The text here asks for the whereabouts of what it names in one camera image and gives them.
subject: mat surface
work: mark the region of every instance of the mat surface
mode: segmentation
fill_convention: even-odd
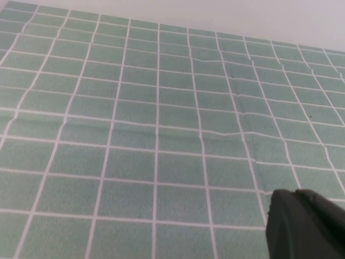
[[[268,258],[276,188],[345,207],[345,53],[9,2],[1,258]]]

